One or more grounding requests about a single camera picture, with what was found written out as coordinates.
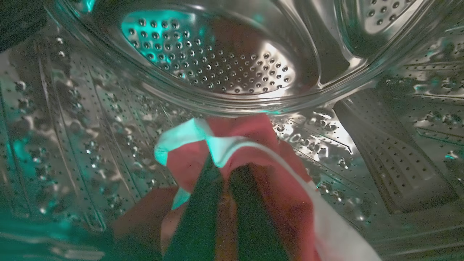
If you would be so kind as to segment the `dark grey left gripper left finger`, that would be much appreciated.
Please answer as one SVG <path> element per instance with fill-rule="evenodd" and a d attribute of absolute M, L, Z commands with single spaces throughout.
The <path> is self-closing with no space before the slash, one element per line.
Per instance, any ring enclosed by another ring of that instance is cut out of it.
<path fill-rule="evenodd" d="M 220 170 L 208 156 L 164 261 L 215 260 L 216 220 L 222 193 Z"/>

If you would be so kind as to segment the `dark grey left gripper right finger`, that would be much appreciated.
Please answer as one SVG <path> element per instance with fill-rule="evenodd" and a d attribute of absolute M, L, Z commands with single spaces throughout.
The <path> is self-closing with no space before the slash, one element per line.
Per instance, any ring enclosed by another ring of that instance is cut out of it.
<path fill-rule="evenodd" d="M 250 165 L 233 170 L 229 189 L 237 209 L 238 261 L 289 261 Z"/>

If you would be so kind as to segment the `red garment with white trim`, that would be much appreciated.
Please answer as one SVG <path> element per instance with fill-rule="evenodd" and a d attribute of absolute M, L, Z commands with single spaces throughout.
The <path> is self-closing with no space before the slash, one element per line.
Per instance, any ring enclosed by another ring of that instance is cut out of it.
<path fill-rule="evenodd" d="M 292 147 L 277 139 L 265 114 L 194 118 L 159 138 L 154 157 L 177 184 L 172 209 L 187 203 L 207 157 L 223 180 L 214 261 L 238 261 L 233 170 L 250 165 L 289 261 L 381 261 L 376 251 L 323 199 Z"/>

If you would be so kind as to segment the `white front-load washing machine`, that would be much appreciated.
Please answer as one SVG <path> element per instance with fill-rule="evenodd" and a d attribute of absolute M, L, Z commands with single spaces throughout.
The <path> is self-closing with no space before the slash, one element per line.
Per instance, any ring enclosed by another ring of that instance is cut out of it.
<path fill-rule="evenodd" d="M 109 261 L 161 134 L 256 113 L 383 261 L 464 261 L 464 0 L 0 0 L 0 257 Z"/>

